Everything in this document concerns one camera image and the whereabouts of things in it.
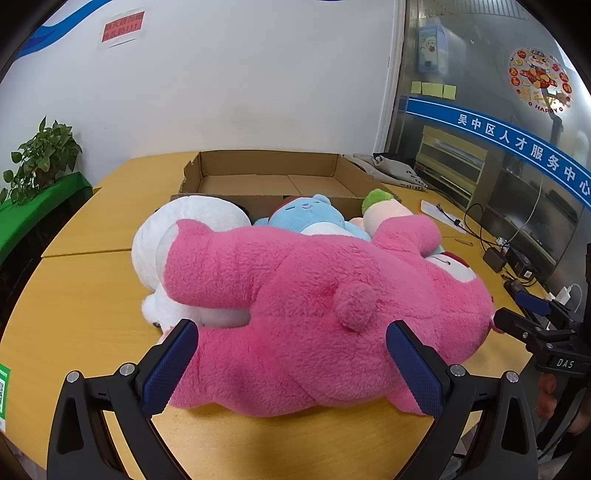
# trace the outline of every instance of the cartoon poster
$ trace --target cartoon poster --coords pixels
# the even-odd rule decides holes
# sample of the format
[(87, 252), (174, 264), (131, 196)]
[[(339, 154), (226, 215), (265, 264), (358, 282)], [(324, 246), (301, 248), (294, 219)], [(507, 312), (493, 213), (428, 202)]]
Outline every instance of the cartoon poster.
[(552, 55), (536, 48), (521, 48), (509, 61), (509, 81), (519, 98), (530, 107), (548, 112), (570, 108), (573, 89), (569, 76)]
[(419, 28), (418, 71), (447, 74), (447, 38), (440, 25)]

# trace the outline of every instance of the gray cloth bag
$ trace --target gray cloth bag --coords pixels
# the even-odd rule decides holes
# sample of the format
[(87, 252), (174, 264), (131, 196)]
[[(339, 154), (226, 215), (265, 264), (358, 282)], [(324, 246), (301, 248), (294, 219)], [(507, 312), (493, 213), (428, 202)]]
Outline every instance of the gray cloth bag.
[(345, 155), (345, 158), (382, 183), (413, 190), (428, 188), (428, 185), (406, 163), (380, 156), (374, 158), (372, 155), (358, 153)]

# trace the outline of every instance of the red sign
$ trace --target red sign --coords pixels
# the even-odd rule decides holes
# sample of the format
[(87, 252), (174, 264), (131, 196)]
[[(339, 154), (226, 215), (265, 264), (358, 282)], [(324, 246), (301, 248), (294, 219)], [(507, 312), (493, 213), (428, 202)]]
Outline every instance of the red sign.
[(119, 18), (105, 25), (101, 42), (111, 40), (126, 33), (137, 32), (142, 28), (145, 12), (140, 12), (127, 17)]

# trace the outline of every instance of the yellow table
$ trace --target yellow table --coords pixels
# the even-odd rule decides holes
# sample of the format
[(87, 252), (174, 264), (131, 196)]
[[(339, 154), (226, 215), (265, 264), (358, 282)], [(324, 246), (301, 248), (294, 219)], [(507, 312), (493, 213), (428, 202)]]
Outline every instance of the yellow table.
[[(147, 159), (137, 159), (101, 182), (95, 198), (48, 249), (61, 256), (49, 257), (46, 252), (17, 303), (0, 342), (0, 363), (11, 368), (7, 436), (41, 466), (46, 465), (51, 421), (65, 375), (73, 369), (87, 377), (110, 374), (125, 362), (137, 362), (160, 335), (142, 318), (139, 306), (147, 292), (132, 269), (129, 249), (135, 229), (178, 188), (182, 166), (192, 156), (151, 157), (148, 162), (152, 175), (158, 172), (157, 179), (141, 173), (142, 182), (130, 183), (147, 165)], [(168, 168), (159, 168), (162, 162)], [(142, 192), (146, 184), (149, 195)], [(423, 198), (460, 216), (433, 192), (399, 194), (415, 212)], [(109, 205), (108, 212), (102, 211)], [(443, 246), (483, 278), (497, 308), (516, 310), (500, 275), (482, 261), (479, 242), (449, 230)], [(84, 254), (107, 248), (121, 251)], [(542, 293), (539, 287), (532, 292)], [(491, 332), (465, 365), (476, 375), (500, 376), (509, 369), (520, 371), (529, 357), (517, 340)], [(477, 419), (471, 417), (467, 428)], [(143, 478), (113, 415), (108, 422), (129, 474)], [(431, 420), (401, 414), (382, 399), (347, 409), (312, 408), (276, 419), (250, 419), (218, 406), (167, 408), (154, 423), (194, 478), (375, 480), (395, 476)]]
[(42, 257), (131, 249), (147, 217), (170, 201), (184, 166), (197, 152), (155, 155), (126, 162), (99, 183), (93, 197), (53, 239)]

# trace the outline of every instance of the round sticker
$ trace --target round sticker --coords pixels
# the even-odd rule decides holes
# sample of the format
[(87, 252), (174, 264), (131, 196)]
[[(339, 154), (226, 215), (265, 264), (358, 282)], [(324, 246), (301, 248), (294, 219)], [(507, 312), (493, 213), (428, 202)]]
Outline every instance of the round sticker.
[(542, 112), (570, 107), (573, 89), (569, 76), (554, 56), (536, 48), (521, 48), (510, 58), (509, 80), (523, 102)]

